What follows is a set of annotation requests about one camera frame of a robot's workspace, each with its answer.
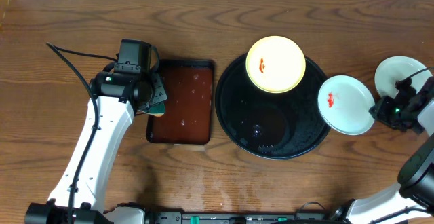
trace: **wood grain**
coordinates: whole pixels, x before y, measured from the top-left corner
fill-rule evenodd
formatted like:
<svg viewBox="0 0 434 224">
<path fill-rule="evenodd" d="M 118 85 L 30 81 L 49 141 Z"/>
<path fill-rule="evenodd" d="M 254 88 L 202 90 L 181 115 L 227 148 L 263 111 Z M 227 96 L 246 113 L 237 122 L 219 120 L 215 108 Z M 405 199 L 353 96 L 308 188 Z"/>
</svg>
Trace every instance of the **wood grain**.
<svg viewBox="0 0 434 224">
<path fill-rule="evenodd" d="M 376 95 L 374 72 L 387 57 L 434 65 L 433 0 L 12 0 L 0 32 L 0 223 L 22 223 L 30 202 L 46 201 L 81 133 L 87 94 L 52 51 L 113 56 L 122 38 L 156 45 L 162 58 L 212 59 L 215 81 L 258 39 L 294 40 L 327 75 L 347 74 Z M 69 56 L 91 79 L 105 61 Z M 205 146 L 146 142 L 146 116 L 127 131 L 106 209 L 135 201 L 185 211 L 293 212 L 366 198 L 397 180 L 425 135 L 375 123 L 361 136 L 331 131 L 293 160 L 253 156 L 212 116 Z M 433 223 L 421 219 L 413 223 Z"/>
</svg>

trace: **yellow bowl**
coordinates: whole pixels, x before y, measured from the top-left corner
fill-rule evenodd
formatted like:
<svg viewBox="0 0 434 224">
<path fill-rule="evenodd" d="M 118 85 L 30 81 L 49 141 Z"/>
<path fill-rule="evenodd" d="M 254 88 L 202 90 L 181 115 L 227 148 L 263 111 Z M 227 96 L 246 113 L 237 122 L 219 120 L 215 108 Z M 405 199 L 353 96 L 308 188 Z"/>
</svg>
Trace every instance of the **yellow bowl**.
<svg viewBox="0 0 434 224">
<path fill-rule="evenodd" d="M 286 37 L 271 36 L 262 38 L 250 48 L 245 68 L 258 88 L 282 93 L 300 83 L 306 60 L 296 43 Z"/>
</svg>

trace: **water droplet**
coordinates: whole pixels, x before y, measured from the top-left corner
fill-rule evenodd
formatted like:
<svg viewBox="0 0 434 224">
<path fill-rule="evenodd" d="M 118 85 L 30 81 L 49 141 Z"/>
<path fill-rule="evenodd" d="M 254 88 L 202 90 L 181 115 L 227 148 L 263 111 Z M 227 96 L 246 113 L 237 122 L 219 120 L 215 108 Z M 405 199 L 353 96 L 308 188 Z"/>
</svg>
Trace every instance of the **water droplet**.
<svg viewBox="0 0 434 224">
<path fill-rule="evenodd" d="M 262 136 L 262 127 L 259 124 L 253 126 L 253 136 L 260 137 Z"/>
</svg>

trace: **white plate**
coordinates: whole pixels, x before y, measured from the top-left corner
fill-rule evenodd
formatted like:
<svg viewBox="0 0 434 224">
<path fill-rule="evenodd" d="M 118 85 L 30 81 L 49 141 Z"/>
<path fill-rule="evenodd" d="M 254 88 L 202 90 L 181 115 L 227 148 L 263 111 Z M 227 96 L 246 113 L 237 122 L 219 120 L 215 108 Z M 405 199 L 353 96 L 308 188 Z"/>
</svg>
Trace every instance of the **white plate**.
<svg viewBox="0 0 434 224">
<path fill-rule="evenodd" d="M 375 71 L 375 88 L 380 96 L 388 95 L 391 98 L 395 98 L 398 93 L 398 90 L 395 88 L 396 81 L 401 81 L 425 68 L 425 65 L 413 58 L 405 56 L 387 58 L 378 65 Z M 416 92 L 419 92 L 423 84 L 431 76 L 430 71 L 424 71 L 413 76 L 412 87 L 416 89 Z"/>
<path fill-rule="evenodd" d="M 348 135 L 368 131 L 374 118 L 369 109 L 375 105 L 370 91 L 359 80 L 346 75 L 329 78 L 319 89 L 318 107 L 324 121 Z"/>
<path fill-rule="evenodd" d="M 262 38 L 250 48 L 245 68 L 258 88 L 265 92 L 282 93 L 300 83 L 306 70 L 306 59 L 292 40 L 271 36 Z"/>
</svg>

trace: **small white plate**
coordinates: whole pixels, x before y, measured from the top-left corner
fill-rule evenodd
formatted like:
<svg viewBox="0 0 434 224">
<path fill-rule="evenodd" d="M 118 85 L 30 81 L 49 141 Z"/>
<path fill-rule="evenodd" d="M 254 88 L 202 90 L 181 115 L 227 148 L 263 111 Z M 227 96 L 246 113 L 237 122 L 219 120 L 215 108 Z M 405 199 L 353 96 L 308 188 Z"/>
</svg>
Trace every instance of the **small white plate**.
<svg viewBox="0 0 434 224">
<path fill-rule="evenodd" d="M 395 88 L 396 81 L 402 81 L 417 71 L 425 69 L 421 62 L 405 57 L 394 56 L 385 59 L 378 65 L 375 71 L 375 88 L 380 96 L 395 98 L 398 90 Z M 424 71 L 412 77 L 412 87 L 416 92 L 423 87 L 423 84 L 432 76 L 430 71 Z"/>
<path fill-rule="evenodd" d="M 375 105 L 370 91 L 359 80 L 346 75 L 329 78 L 319 89 L 318 107 L 324 121 L 348 135 L 368 131 L 374 118 L 369 109 Z"/>
</svg>

